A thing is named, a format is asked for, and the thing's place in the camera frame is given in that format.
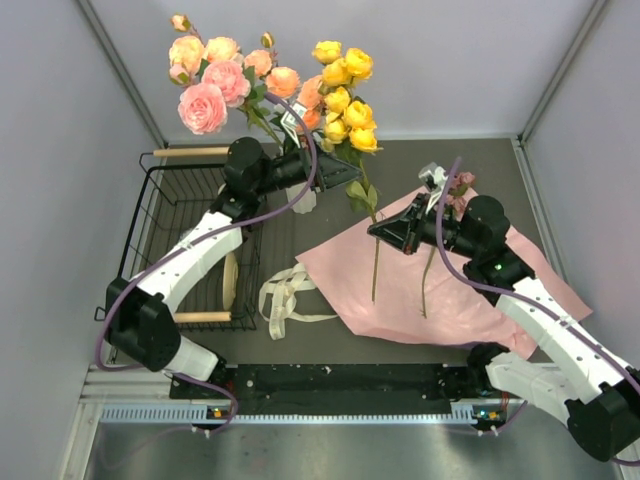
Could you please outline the peach rose stem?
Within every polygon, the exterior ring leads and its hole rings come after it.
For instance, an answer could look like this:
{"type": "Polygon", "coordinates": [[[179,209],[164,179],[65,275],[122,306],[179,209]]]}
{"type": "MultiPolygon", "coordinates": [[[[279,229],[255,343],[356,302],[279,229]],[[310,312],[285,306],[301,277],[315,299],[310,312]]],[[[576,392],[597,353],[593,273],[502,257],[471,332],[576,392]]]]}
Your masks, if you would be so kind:
{"type": "Polygon", "coordinates": [[[232,38],[216,37],[204,41],[184,14],[172,15],[170,23],[179,34],[168,50],[168,75],[173,84],[180,87],[191,85],[212,62],[242,63],[241,48],[232,38]]]}
{"type": "Polygon", "coordinates": [[[317,75],[302,82],[294,69],[280,66],[275,38],[271,33],[263,33],[260,43],[261,48],[250,52],[243,61],[244,73],[253,71],[253,74],[248,76],[250,94],[240,107],[246,116],[247,125],[260,128],[274,142],[280,141],[275,130],[275,120],[267,119],[271,113],[275,116],[279,116],[279,113],[261,105],[264,94],[271,93],[283,100],[293,100],[293,104],[302,105],[305,112],[301,117],[305,125],[309,130],[317,129],[321,123],[321,77],[317,75]]]}

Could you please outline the yellow rose stem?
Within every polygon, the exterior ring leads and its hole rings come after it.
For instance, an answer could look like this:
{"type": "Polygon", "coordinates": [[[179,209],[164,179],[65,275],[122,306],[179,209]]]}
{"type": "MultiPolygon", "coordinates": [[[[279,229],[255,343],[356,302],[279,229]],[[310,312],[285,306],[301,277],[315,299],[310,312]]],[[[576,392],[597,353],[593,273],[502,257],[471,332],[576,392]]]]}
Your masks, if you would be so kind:
{"type": "Polygon", "coordinates": [[[381,147],[373,108],[356,92],[373,75],[373,57],[360,48],[345,49],[334,40],[317,42],[312,57],[322,65],[318,87],[321,145],[360,171],[358,179],[347,182],[346,195],[351,209],[365,212],[375,224],[380,220],[378,190],[366,173],[365,158],[381,147]]]}

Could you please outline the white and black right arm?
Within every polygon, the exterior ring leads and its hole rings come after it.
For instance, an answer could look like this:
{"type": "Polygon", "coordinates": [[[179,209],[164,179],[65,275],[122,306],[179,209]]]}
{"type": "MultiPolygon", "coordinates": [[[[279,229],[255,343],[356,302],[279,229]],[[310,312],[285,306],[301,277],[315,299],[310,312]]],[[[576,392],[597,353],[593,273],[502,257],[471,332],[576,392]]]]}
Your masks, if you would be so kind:
{"type": "Polygon", "coordinates": [[[493,197],[472,198],[461,219],[447,218],[419,194],[402,212],[371,227],[370,236],[406,255],[423,244],[466,258],[451,274],[514,320],[553,361],[538,367],[498,346],[478,347],[467,370],[469,388],[487,396],[513,393],[546,412],[592,458],[636,467],[621,458],[639,442],[639,371],[602,346],[563,309],[542,280],[507,244],[510,222],[493,197]]]}

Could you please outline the pink rose stem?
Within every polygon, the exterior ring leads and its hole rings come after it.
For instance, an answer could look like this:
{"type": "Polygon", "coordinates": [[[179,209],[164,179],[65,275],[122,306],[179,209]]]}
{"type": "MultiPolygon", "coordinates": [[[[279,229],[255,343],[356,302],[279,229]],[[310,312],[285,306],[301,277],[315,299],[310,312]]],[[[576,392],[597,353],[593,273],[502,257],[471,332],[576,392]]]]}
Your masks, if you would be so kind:
{"type": "Polygon", "coordinates": [[[245,115],[248,127],[260,128],[281,147],[282,141],[265,118],[269,110],[260,105],[266,87],[253,85],[248,74],[232,60],[208,64],[200,81],[180,95],[177,111],[184,126],[195,135],[218,133],[226,125],[229,111],[238,110],[245,115]]]}

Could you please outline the pink wrapping paper sheet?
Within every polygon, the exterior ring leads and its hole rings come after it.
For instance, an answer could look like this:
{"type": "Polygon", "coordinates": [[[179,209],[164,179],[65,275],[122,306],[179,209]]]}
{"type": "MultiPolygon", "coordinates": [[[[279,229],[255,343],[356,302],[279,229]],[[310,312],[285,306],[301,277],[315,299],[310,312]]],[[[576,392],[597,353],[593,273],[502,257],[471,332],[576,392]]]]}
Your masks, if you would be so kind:
{"type": "Polygon", "coordinates": [[[422,245],[405,255],[368,235],[369,220],[298,255],[330,307],[360,336],[404,344],[500,343],[528,359],[535,340],[454,278],[422,245]]]}

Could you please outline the cream printed ribbon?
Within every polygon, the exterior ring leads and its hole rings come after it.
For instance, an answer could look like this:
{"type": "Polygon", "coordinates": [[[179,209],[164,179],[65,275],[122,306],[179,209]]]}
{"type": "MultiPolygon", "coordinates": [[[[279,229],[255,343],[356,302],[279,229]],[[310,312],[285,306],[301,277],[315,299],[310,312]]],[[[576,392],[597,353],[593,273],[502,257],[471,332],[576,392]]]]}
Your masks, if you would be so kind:
{"type": "Polygon", "coordinates": [[[296,311],[298,292],[316,290],[302,263],[274,274],[260,288],[258,312],[268,324],[272,340],[282,340],[286,336],[286,322],[317,323],[337,318],[336,314],[300,314],[296,311]]]}

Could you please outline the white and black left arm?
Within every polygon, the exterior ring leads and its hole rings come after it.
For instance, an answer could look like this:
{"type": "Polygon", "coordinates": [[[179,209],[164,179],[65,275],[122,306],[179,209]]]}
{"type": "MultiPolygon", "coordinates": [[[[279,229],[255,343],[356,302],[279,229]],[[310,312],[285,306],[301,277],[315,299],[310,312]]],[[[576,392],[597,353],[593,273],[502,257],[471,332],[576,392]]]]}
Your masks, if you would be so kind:
{"type": "Polygon", "coordinates": [[[271,158],[254,138],[234,141],[223,166],[224,185],[191,232],[146,270],[108,286],[104,341],[131,358],[134,367],[186,375],[203,395],[220,394],[227,382],[224,361],[180,333],[177,308],[242,245],[248,227],[267,220],[261,211],[267,195],[295,185],[322,192],[361,175],[358,167],[316,144],[271,158]]]}

